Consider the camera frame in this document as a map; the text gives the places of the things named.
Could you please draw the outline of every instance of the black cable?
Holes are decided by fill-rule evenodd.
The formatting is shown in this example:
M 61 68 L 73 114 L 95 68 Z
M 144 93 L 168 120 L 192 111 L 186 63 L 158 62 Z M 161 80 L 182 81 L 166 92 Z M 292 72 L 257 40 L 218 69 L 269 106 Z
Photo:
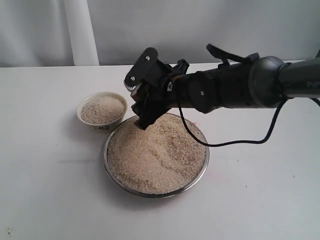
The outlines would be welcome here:
M 177 104 L 178 104 L 178 109 L 179 109 L 179 112 L 180 112 L 180 116 L 181 116 L 181 120 L 182 120 L 182 123 L 184 125 L 184 128 L 186 129 L 186 131 L 191 135 L 191 137 L 196 140 L 198 143 L 206 146 L 206 147 L 223 147 L 223 146 L 227 146 L 227 145 L 232 145 L 232 144 L 264 144 L 266 141 L 269 140 L 273 130 L 274 130 L 274 127 L 276 125 L 276 121 L 277 121 L 277 118 L 279 116 L 279 113 L 280 113 L 280 110 L 282 109 L 282 107 L 285 105 L 285 103 L 287 102 L 287 100 L 283 100 L 279 106 L 276 108 L 275 112 L 274 112 L 274 115 L 272 117 L 272 121 L 271 121 L 271 124 L 270 124 L 270 127 L 269 127 L 269 130 L 268 132 L 266 133 L 265 137 L 262 139 L 262 140 L 235 140 L 235 141 L 228 141 L 228 142 L 224 142 L 224 143 L 219 143 L 219 144 L 209 144 L 209 143 L 206 143 L 204 141 L 201 141 L 200 139 L 198 139 L 191 131 L 190 129 L 188 128 L 187 126 L 187 123 L 186 123 L 186 120 L 185 120 L 185 117 L 184 117 L 184 114 L 182 112 L 182 107 L 181 107 L 181 104 L 180 104 L 180 100 L 179 100 L 179 94 L 178 94 L 178 90 L 175 86 L 175 83 L 173 80 L 171 80 L 172 84 L 173 84 L 173 88 L 174 88 L 174 92 L 175 92 L 175 97 L 176 97 L 176 101 L 177 101 Z M 319 107 L 320 107 L 320 100 L 318 100 L 317 98 L 310 98 L 312 101 L 314 101 Z

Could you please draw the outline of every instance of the stainless steel bowl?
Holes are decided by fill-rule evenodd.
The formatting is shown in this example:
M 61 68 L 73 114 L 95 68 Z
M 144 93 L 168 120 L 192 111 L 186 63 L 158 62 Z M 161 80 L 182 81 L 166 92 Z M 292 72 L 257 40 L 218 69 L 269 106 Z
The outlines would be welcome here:
M 108 137 L 108 139 L 106 140 L 106 143 L 105 143 L 105 147 L 104 147 L 104 167 L 105 167 L 105 170 L 107 172 L 107 174 L 109 175 L 109 177 L 117 184 L 119 185 L 123 190 L 127 191 L 128 193 L 131 193 L 133 195 L 137 195 L 139 197 L 143 197 L 143 198 L 168 198 L 168 197 L 172 197 L 174 195 L 177 195 L 177 194 L 180 194 L 188 189 L 190 189 L 193 185 L 195 185 L 200 179 L 201 177 L 204 175 L 206 169 L 207 169 L 207 166 L 208 166 L 208 163 L 209 163 L 209 147 L 206 147 L 205 148 L 205 156 L 204 156 L 204 161 L 203 161 L 203 166 L 202 166 L 202 169 L 200 170 L 198 176 L 193 180 L 191 181 L 189 184 L 187 184 L 186 186 L 178 189 L 178 190 L 175 190 L 175 191 L 171 191 L 171 192 L 167 192 L 167 193 L 163 193 L 163 194 L 148 194 L 148 193 L 143 193 L 143 192 L 139 192 L 139 191 L 136 191 L 136 190 L 133 190 L 125 185 L 123 185 L 115 176 L 114 174 L 112 173 L 112 171 L 110 170 L 109 168 L 109 165 L 108 165 L 108 146 L 109 146 L 109 143 L 110 143 L 110 140 L 111 138 L 113 137 L 113 135 L 117 132 L 117 130 L 128 120 L 132 119 L 132 118 L 137 118 L 137 116 L 133 116 L 133 117 L 130 117 L 128 118 L 127 120 L 123 121 L 120 126 L 115 130 L 113 131 L 110 136 Z

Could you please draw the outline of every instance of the white table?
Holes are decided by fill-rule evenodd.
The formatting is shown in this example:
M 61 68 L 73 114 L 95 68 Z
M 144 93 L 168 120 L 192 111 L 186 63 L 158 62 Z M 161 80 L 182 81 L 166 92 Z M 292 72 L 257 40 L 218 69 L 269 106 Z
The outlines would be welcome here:
M 215 66 L 192 64 L 190 72 Z M 131 105 L 123 86 L 129 69 L 0 68 L 1 240 L 8 231 L 15 240 L 320 239 L 316 104 L 289 101 L 266 144 L 211 148 L 192 189 L 145 199 L 109 179 L 101 154 L 107 135 L 76 117 L 78 103 L 96 92 L 117 92 Z M 184 112 L 220 143 L 263 138 L 274 110 Z

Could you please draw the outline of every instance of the uncooked rice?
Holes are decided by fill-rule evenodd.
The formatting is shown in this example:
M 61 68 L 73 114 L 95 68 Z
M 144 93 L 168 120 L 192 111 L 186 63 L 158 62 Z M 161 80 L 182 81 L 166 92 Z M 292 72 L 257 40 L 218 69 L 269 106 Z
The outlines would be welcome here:
M 108 124 L 125 111 L 125 105 L 111 96 L 102 96 L 87 102 L 81 109 L 81 118 L 88 124 Z
M 200 173 L 206 148 L 185 130 L 179 117 L 164 114 L 146 130 L 127 120 L 112 136 L 107 163 L 126 187 L 145 194 L 165 194 L 192 182 Z M 202 133 L 190 122 L 190 130 Z

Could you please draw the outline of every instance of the white backdrop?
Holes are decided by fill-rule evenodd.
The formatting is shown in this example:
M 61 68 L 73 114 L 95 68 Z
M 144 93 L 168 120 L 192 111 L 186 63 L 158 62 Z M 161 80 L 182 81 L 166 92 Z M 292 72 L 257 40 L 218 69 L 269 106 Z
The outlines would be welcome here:
M 319 0 L 0 0 L 0 67 L 132 64 L 149 46 L 167 63 L 215 62 L 207 43 L 309 59 L 319 9 Z

